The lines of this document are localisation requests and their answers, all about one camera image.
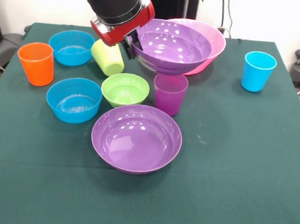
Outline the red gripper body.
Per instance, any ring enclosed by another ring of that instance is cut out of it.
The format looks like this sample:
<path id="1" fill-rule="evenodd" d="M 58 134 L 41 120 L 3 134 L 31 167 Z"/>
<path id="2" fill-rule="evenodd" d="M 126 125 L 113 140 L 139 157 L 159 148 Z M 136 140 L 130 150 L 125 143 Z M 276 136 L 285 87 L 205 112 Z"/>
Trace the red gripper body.
<path id="1" fill-rule="evenodd" d="M 125 23 L 107 25 L 102 19 L 95 17 L 91 20 L 91 26 L 107 46 L 114 46 L 132 33 L 135 29 L 145 26 L 155 16 L 154 6 L 151 0 L 140 0 L 139 13 Z"/>

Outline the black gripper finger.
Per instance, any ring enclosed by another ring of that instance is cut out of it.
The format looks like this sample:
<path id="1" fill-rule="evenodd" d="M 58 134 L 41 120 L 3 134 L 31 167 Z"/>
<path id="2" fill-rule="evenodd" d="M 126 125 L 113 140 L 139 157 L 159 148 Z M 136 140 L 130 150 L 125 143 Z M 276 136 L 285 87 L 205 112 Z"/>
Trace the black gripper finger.
<path id="1" fill-rule="evenodd" d="M 140 43 L 139 40 L 139 36 L 138 36 L 138 31 L 136 29 L 134 29 L 131 33 L 130 33 L 130 37 L 132 39 L 132 44 L 135 45 L 135 47 L 137 47 L 139 50 L 143 50 L 142 45 Z"/>
<path id="2" fill-rule="evenodd" d="M 123 41 L 121 42 L 124 50 L 125 50 L 125 53 L 128 57 L 128 59 L 135 59 L 136 58 L 136 54 L 135 54 L 135 51 L 131 45 L 131 42 L 129 41 L 129 38 L 128 37 L 125 37 L 123 39 Z"/>

